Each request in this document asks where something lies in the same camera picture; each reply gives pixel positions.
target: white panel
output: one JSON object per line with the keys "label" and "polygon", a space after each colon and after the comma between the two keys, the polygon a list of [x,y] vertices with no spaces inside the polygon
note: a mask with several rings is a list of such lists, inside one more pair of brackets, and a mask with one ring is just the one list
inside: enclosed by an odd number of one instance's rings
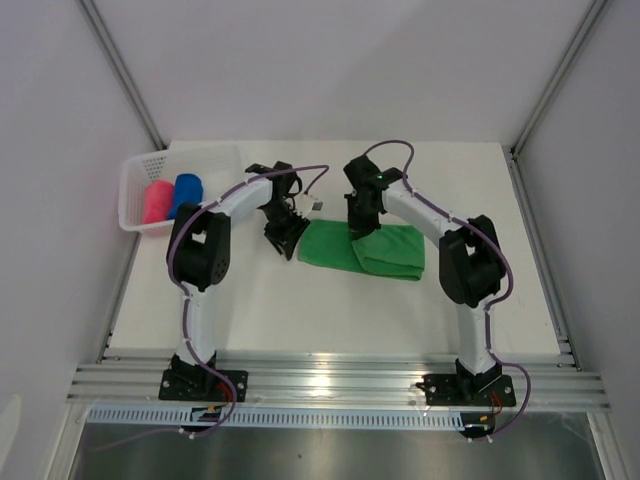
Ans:
{"label": "white panel", "polygon": [[131,244],[119,164],[150,147],[74,2],[2,2],[0,59],[0,405],[22,396],[2,478],[34,479]]}
{"label": "white panel", "polygon": [[[201,142],[174,142],[202,147]],[[296,166],[327,163],[329,173],[312,193],[324,202],[316,217],[346,220],[351,186],[342,168],[368,142],[241,142],[248,162]],[[401,166],[402,146],[372,152],[382,169]],[[558,344],[500,145],[416,144],[412,183],[461,216],[493,219],[514,275],[512,297],[495,308],[498,352],[558,354]],[[308,181],[312,176],[303,174]],[[383,216],[384,223],[399,220]],[[456,353],[455,304],[438,280],[438,251],[425,243],[426,270],[406,282],[327,268],[278,256],[263,236],[256,211],[232,232],[231,268],[216,291],[217,346],[231,350],[338,353]],[[167,275],[169,238],[143,238],[131,271],[114,348],[175,348],[180,342],[180,290]]]}
{"label": "white panel", "polygon": [[522,165],[571,336],[640,477],[640,3],[617,0]]}
{"label": "white panel", "polygon": [[590,0],[106,0],[165,141],[515,141]]}

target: pink object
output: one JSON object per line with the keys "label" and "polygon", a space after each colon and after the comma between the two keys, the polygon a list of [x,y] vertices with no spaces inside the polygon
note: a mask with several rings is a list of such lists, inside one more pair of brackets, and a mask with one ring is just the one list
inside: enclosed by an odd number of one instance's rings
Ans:
{"label": "pink object", "polygon": [[171,210],[173,184],[156,180],[144,191],[142,223],[164,222]]}

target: white table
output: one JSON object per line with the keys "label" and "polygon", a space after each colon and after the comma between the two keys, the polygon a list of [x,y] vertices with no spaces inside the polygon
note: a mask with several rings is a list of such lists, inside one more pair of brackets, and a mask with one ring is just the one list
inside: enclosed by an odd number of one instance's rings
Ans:
{"label": "white table", "polygon": [[[173,142],[172,149],[216,142]],[[251,162],[294,166],[327,163],[331,171],[312,193],[324,201],[316,217],[346,220],[343,195],[351,190],[342,171],[371,142],[238,142]],[[498,352],[558,354],[558,344],[533,255],[496,143],[416,143],[412,184],[457,214],[489,216],[515,275],[511,298],[496,307]],[[381,169],[401,167],[402,146],[383,147],[370,158]],[[305,182],[312,174],[303,174]],[[394,223],[390,216],[383,223]],[[232,231],[231,268],[218,290],[218,348],[287,352],[455,353],[457,321],[438,282],[438,252],[426,242],[427,268],[420,282],[389,280],[286,262],[264,238],[256,211]],[[110,347],[175,348],[180,341],[180,293],[169,281],[168,237],[143,237],[136,254]]]}

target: metal frame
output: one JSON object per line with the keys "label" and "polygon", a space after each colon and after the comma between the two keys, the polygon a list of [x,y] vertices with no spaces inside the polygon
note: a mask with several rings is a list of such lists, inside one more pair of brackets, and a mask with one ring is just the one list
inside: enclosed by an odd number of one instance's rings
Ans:
{"label": "metal frame", "polygon": [[131,246],[129,247],[127,259],[121,272],[118,275],[118,288],[116,289],[115,295],[110,302],[109,315],[107,317],[107,321],[105,322],[105,328],[101,337],[102,341],[100,343],[100,352],[96,358],[96,362],[99,362],[102,359],[105,350],[109,347],[109,342],[111,341],[111,336],[113,335],[113,330],[116,326],[116,321],[118,320],[118,314],[120,313],[122,300],[124,299],[127,285],[129,284],[129,277],[131,276],[131,270],[133,269],[133,263],[136,259],[139,245],[140,234],[136,233],[133,241],[131,242]]}
{"label": "metal frame", "polygon": [[613,0],[594,0],[589,7],[589,10],[580,22],[580,26],[573,35],[569,46],[563,53],[553,75],[551,75],[551,78],[547,82],[547,85],[545,86],[540,99],[536,103],[533,112],[531,112],[531,115],[527,119],[527,123],[525,123],[520,135],[518,135],[518,139],[512,148],[514,159],[518,160],[520,157],[522,149],[535,131],[536,127],[544,118],[549,106],[555,100],[556,95],[564,85],[564,82],[578,61],[580,54],[584,50],[593,33],[598,28],[600,21],[604,18],[604,15],[612,2]]}
{"label": "metal frame", "polygon": [[[80,365],[69,390],[70,403],[172,405],[158,400],[162,372],[172,351],[109,351],[101,364]],[[254,408],[373,409],[403,411],[425,408],[415,387],[426,373],[453,373],[455,355],[292,354],[219,351],[221,369],[247,370],[249,385],[243,405]],[[533,379],[528,407],[539,412],[608,412],[600,375],[579,372],[570,354],[506,356],[523,362]],[[525,381],[510,372],[518,399]],[[203,403],[176,402],[175,405]],[[469,411],[474,407],[432,408]]]}
{"label": "metal frame", "polygon": [[[121,54],[93,0],[76,0],[89,27],[111,65],[123,92],[157,149],[165,148]],[[569,330],[562,302],[547,260],[535,216],[527,196],[517,159],[527,140],[542,121],[549,106],[564,84],[579,54],[597,28],[611,0],[594,0],[564,52],[543,95],[536,104],[515,146],[506,155],[507,165],[523,216],[527,234],[540,272],[543,290],[556,327],[560,355],[505,356],[505,360],[523,363],[531,372],[533,392],[529,410],[540,412],[588,412],[598,454],[607,478],[628,478],[611,426],[610,405],[599,374],[582,372],[569,340]],[[135,245],[129,264],[135,257]],[[49,478],[67,478],[88,412],[96,402],[127,405],[129,409],[154,411],[171,404],[159,402],[157,392],[162,371],[173,352],[166,350],[117,350],[108,347],[111,331],[122,300],[130,266],[126,269],[118,298],[113,303],[112,318],[104,348],[95,364],[80,365],[68,396],[68,412]],[[275,354],[260,352],[225,352],[218,354],[221,368],[250,372],[248,401],[243,408],[263,411],[306,409],[309,412],[426,412],[424,394],[415,383],[427,372],[452,372],[453,355],[375,356],[342,354]],[[524,379],[512,373],[518,398],[522,398]],[[197,404],[177,403],[178,408]],[[429,412],[446,414],[453,410],[430,408]]]}
{"label": "metal frame", "polygon": [[89,29],[98,42],[102,53],[104,53],[104,57],[111,67],[113,75],[122,87],[122,91],[127,97],[127,100],[129,100],[133,113],[135,113],[142,128],[144,128],[144,131],[149,137],[149,141],[157,150],[164,150],[166,144],[162,141],[162,137],[149,113],[149,109],[142,99],[142,95],[133,81],[133,77],[131,73],[129,73],[129,69],[126,63],[124,63],[122,55],[113,41],[113,37],[111,33],[109,33],[109,29],[95,2],[93,0],[76,0],[76,4],[87,21]]}

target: white plastic basket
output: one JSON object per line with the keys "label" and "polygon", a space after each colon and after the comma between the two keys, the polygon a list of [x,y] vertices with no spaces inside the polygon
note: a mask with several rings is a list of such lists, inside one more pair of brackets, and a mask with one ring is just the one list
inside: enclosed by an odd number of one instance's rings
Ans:
{"label": "white plastic basket", "polygon": [[175,184],[181,173],[194,173],[202,180],[203,203],[215,200],[243,178],[242,156],[236,145],[194,150],[163,150],[128,159],[122,165],[118,218],[127,232],[149,236],[171,233],[173,220],[142,223],[144,191],[155,180]]}

